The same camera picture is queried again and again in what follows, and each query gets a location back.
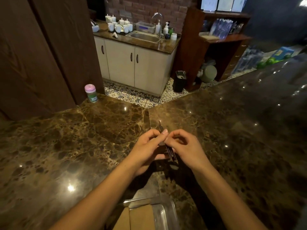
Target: forearm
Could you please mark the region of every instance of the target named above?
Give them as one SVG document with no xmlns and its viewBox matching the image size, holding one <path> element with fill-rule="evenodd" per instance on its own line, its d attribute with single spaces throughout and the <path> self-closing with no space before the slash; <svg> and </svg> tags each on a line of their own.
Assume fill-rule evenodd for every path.
<svg viewBox="0 0 307 230">
<path fill-rule="evenodd" d="M 126 158 L 50 230 L 100 229 L 133 180 L 135 171 L 136 166 Z"/>
<path fill-rule="evenodd" d="M 194 174 L 229 230 L 266 229 L 213 166 Z"/>
</svg>

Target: hand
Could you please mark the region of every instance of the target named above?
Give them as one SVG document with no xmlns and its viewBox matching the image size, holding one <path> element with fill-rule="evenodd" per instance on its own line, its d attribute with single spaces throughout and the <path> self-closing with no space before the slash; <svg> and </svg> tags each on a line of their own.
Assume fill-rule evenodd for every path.
<svg viewBox="0 0 307 230">
<path fill-rule="evenodd" d="M 173 139 L 174 137 L 180 137 L 182 140 Z M 172 131 L 164 142 L 172 147 L 174 152 L 193 171 L 201 172 L 204 168 L 212 167 L 196 136 L 185 130 Z"/>
<path fill-rule="evenodd" d="M 144 173 L 154 160 L 169 158 L 168 155 L 155 153 L 155 150 L 159 147 L 159 143 L 163 142 L 167 135 L 167 129 L 164 129 L 162 133 L 156 129 L 151 129 L 139 137 L 127 156 L 127 159 L 136 165 L 136 176 Z"/>
</svg>

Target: polished stone surface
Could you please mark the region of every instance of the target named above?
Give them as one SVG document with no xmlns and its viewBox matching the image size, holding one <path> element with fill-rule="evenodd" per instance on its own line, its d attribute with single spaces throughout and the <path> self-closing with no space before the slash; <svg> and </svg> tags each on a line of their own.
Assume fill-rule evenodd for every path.
<svg viewBox="0 0 307 230">
<path fill-rule="evenodd" d="M 165 54 L 171 54 L 180 41 L 179 38 L 176 41 L 163 39 L 159 43 L 152 43 L 120 34 L 117 35 L 118 38 L 114 38 L 112 36 L 114 32 L 109 32 L 108 24 L 105 21 L 97 20 L 96 23 L 99 25 L 100 30 L 98 32 L 94 32 L 94 36 L 129 44 L 132 46 L 142 47 L 149 50 L 154 50 Z"/>
<path fill-rule="evenodd" d="M 156 128 L 197 135 L 270 229 L 293 229 L 307 198 L 307 59 L 294 57 L 145 109 L 99 95 L 49 119 L 0 123 L 0 229 L 48 229 Z M 152 163 L 121 200 L 169 195 L 182 229 L 223 229 L 182 161 Z"/>
</svg>

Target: patterned tile floor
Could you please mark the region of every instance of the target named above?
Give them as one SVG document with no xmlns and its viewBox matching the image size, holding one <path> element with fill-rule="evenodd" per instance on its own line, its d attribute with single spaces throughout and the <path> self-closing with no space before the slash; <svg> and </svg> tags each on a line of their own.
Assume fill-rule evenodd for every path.
<svg viewBox="0 0 307 230">
<path fill-rule="evenodd" d="M 293 49 L 295 50 L 294 55 L 297 55 L 300 52 L 300 50 L 302 49 L 302 47 L 298 47 L 298 48 L 294 47 Z M 267 60 L 269 57 L 271 57 L 271 55 L 274 52 L 275 51 L 265 53 L 263 60 Z M 241 76 L 243 74 L 250 73 L 254 70 L 255 69 L 249 69 L 249 70 L 245 70 L 245 71 L 242 71 L 242 72 L 239 72 L 239 73 L 235 73 L 235 74 L 229 76 L 227 79 L 225 79 L 223 81 L 215 81 L 214 80 L 210 83 L 204 83 L 203 82 L 201 84 L 200 90 L 214 86 L 214 85 L 217 85 L 221 82 L 228 81 L 230 79 Z M 134 103 L 136 105 L 139 105 L 139 106 L 142 106 L 142 107 L 145 107 L 145 108 L 152 108 L 156 105 L 160 105 L 162 103 L 174 100 L 176 98 L 179 98 L 179 97 L 182 97 L 182 96 L 185 96 L 185 95 L 191 93 L 191 92 L 189 93 L 185 89 L 181 93 L 174 92 L 173 91 L 173 82 L 174 82 L 174 80 L 172 78 L 170 78 L 170 80 L 167 82 L 167 85 L 166 85 L 166 87 L 163 91 L 161 98 L 158 98 L 156 96 L 152 96 L 150 94 L 146 94 L 144 92 L 134 90 L 133 88 L 128 88 L 128 87 L 125 87 L 123 85 L 113 83 L 111 81 L 106 81 L 106 80 L 104 80 L 104 89 L 105 89 L 105 93 L 106 93 L 107 96 L 114 97 L 114 98 L 117 98 L 117 99 L 120 99 L 120 100 L 124 100 L 126 102 Z"/>
</svg>

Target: person's left hand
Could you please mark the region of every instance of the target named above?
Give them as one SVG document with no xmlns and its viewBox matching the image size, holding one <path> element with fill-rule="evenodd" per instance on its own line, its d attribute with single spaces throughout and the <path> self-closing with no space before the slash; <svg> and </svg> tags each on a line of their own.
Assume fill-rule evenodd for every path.
<svg viewBox="0 0 307 230">
<path fill-rule="evenodd" d="M 154 152 L 159 147 L 159 143 L 166 139 L 167 135 L 167 129 L 162 133 L 156 129 L 151 129 L 139 137 L 133 149 L 127 156 L 127 159 L 136 164 L 137 171 L 135 172 L 135 176 L 144 173 L 154 160 L 168 158 L 168 155 Z"/>
</svg>

